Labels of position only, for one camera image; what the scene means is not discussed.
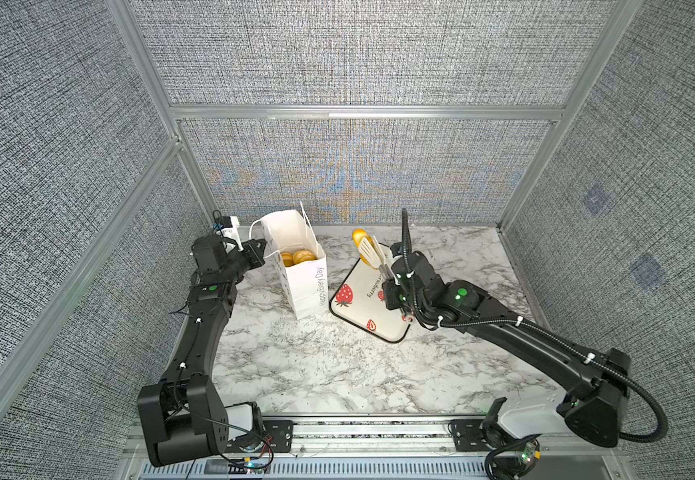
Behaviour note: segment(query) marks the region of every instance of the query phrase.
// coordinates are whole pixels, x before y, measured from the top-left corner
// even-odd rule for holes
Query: bread roll
[[[294,257],[288,252],[281,254],[281,260],[284,261],[284,266],[292,266],[295,264]]]
[[[310,250],[300,250],[295,255],[293,260],[295,265],[301,264],[302,262],[309,262],[310,260],[316,260],[315,254]]]

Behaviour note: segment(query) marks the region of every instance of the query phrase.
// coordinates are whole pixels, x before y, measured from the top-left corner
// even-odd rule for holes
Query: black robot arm
[[[226,252],[226,245],[236,245]],[[153,466],[214,456],[225,451],[226,409],[212,384],[212,366],[220,335],[230,319],[236,284],[249,270],[265,264],[265,240],[235,240],[212,233],[192,245],[196,272],[186,301],[188,321],[169,367],[155,385],[137,398],[142,433]],[[189,415],[177,415],[189,404]]]
[[[401,308],[428,329],[448,327],[478,336],[541,370],[565,389],[555,411],[572,432],[588,442],[613,447],[620,438],[655,442],[667,434],[667,416],[657,401],[629,378],[630,357],[625,353],[616,349],[603,353],[572,343],[525,320],[465,280],[444,283],[425,255],[410,251],[406,210],[402,237],[401,244],[391,249],[400,255],[391,267],[396,278],[383,282],[389,310]],[[630,389],[654,410],[657,428],[651,434],[620,431]]]

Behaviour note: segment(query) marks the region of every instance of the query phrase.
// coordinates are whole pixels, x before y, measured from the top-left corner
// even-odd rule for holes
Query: aluminum frame
[[[515,274],[515,278],[518,279],[518,284],[521,287],[521,291],[523,291],[523,295],[526,297],[526,302],[529,303],[529,311],[531,311],[532,315],[534,315],[534,321],[539,323],[545,329],[552,331],[553,329],[550,327],[550,323],[547,321],[545,311],[543,310],[542,305],[539,304],[539,297],[536,295],[536,293],[534,293],[534,288],[532,288],[531,283],[529,283],[529,278],[523,271],[518,259],[515,258],[513,247],[510,246],[510,242],[507,240],[507,237],[503,234],[499,227],[496,229],[496,235],[499,237],[499,242],[502,244],[503,250],[505,250],[507,260],[513,267],[513,273]]]
[[[188,118],[265,118],[268,120],[337,120],[353,118],[560,120],[564,107],[539,105],[230,105],[174,104],[172,120]]]
[[[291,420],[292,450],[276,454],[283,462],[307,458],[481,458],[486,452],[457,452],[452,436],[446,430],[453,419],[481,419],[468,415],[415,415],[415,414],[275,414],[265,420]],[[616,448],[594,446],[571,435],[546,435],[542,442],[543,456],[600,456],[612,478],[635,478],[629,468],[626,452]],[[142,429],[134,426],[113,478],[134,480],[140,476],[148,462],[142,439]]]
[[[156,159],[140,175],[116,212],[1,366],[0,422],[129,228],[132,219],[142,208],[156,186],[156,181],[176,156],[178,144],[176,138],[164,143]]]
[[[145,46],[145,40],[142,36],[140,26],[137,24],[134,12],[131,10],[129,3],[126,0],[106,0],[108,9],[112,14],[113,20],[118,25],[126,48],[132,56],[132,61],[140,71],[142,81],[145,83],[153,105],[156,107],[164,129],[171,137],[178,137],[182,142],[180,149],[180,161],[185,175],[193,188],[199,203],[203,207],[206,214],[208,224],[212,224],[212,211],[216,210],[217,203],[208,187],[206,178],[201,172],[196,157],[192,154],[189,147],[186,148],[187,140],[180,131],[180,126],[175,119],[171,118],[169,113],[169,94],[158,73],[156,63],[153,61],[150,50]]]
[[[614,53],[614,49],[621,40],[622,35],[625,34],[625,30],[630,26],[630,22],[638,12],[642,3],[643,0],[619,0],[614,7],[614,11],[606,22],[606,25],[598,37],[598,41],[595,43],[595,47],[593,47],[583,67],[583,71],[579,73],[572,87],[572,91],[569,92],[563,117],[557,124],[554,124],[548,130],[534,159],[529,164],[525,174],[518,182],[518,186],[515,188],[513,195],[505,206],[505,210],[499,221],[499,226],[503,232],[508,232],[513,225],[521,207],[525,204],[526,199],[542,176],[555,150],[561,144],[561,140],[565,137],[575,116],[582,108],[588,94],[592,90],[593,84],[595,84],[601,72],[603,72],[603,68],[611,58],[611,54]]]

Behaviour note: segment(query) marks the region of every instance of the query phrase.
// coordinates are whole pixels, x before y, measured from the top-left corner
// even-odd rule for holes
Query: textured gray backdrop
[[[108,478],[159,379],[208,225],[172,161],[0,424],[0,480]]]
[[[131,0],[172,101],[562,104],[615,0]]]
[[[0,2],[0,367],[165,139],[103,0]]]
[[[629,352],[666,440],[642,480],[695,478],[695,1],[647,0],[507,234],[550,325]],[[654,425],[637,396],[625,429]]]
[[[543,120],[183,120],[223,210],[314,222],[496,224]]]

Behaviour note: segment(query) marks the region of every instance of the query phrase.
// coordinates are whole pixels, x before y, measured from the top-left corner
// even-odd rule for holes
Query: white spatula
[[[361,254],[364,259],[366,259],[366,262],[371,268],[380,270],[383,280],[387,280],[391,278],[393,274],[391,274],[391,270],[384,260],[385,255],[384,252],[380,250],[381,248],[382,246],[379,245],[375,249],[369,239],[364,237],[361,239],[361,243],[358,245],[358,253]]]

